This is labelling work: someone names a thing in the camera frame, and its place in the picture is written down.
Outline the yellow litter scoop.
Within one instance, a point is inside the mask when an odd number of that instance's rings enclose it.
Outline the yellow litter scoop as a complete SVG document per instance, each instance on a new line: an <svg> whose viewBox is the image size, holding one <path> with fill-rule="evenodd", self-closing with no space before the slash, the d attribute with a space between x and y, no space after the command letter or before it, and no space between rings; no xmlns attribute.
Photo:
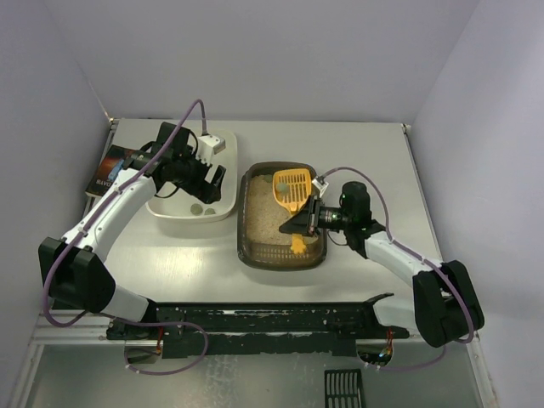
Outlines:
<svg viewBox="0 0 544 408"><path fill-rule="evenodd" d="M276 203L287 210L290 217L303 208L312 192L311 173L303 167L275 172L272 183ZM278 183L287 184L288 190L278 191Z"/></svg>

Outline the dark brown litter box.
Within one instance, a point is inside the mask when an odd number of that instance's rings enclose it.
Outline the dark brown litter box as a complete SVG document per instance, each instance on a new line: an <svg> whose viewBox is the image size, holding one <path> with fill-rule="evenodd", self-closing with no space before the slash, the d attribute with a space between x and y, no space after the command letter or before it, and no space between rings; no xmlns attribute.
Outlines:
<svg viewBox="0 0 544 408"><path fill-rule="evenodd" d="M270 176L276 171L291 168L307 168L312 177L316 176L315 169L304 163L293 161L264 161L249 167L241 178L239 208L237 216L237 252L239 259L252 268L273 271L296 271L312 269L320 265L327 254L327 239L322 229L313 242L306 244L306 253L294 254L291 250L291 237L285 245L257 243L249 237L250 206L248 196L250 182L257 176Z"/></svg>

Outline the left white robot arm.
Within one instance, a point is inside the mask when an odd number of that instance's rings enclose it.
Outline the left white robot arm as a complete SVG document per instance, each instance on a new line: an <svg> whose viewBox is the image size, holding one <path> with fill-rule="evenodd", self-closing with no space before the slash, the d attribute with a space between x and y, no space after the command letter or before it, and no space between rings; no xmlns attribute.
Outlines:
<svg viewBox="0 0 544 408"><path fill-rule="evenodd" d="M165 184L206 205L220 201L227 169L213 159L228 143L207 130L189 145L193 137L190 129L163 122L156 139L124 160L111 187L75 227L59 239L43 240L38 248L42 307L50 324L63 325L49 312L51 300L137 326L157 322L156 302L118 285L105 261L133 216Z"/></svg>

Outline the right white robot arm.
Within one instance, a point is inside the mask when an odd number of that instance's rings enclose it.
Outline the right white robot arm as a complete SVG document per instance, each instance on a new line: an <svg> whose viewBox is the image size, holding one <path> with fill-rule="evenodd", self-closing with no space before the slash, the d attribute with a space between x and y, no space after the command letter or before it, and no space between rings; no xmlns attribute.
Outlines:
<svg viewBox="0 0 544 408"><path fill-rule="evenodd" d="M343 233L348 247L382 265L413 291L416 328L432 347L469 343L485 323L468 270L459 261L429 260L388 235L371 212L371 198L360 182L342 187L338 207L322 204L300 184L273 188L276 201L290 213L283 234L313 236L320 230Z"/></svg>

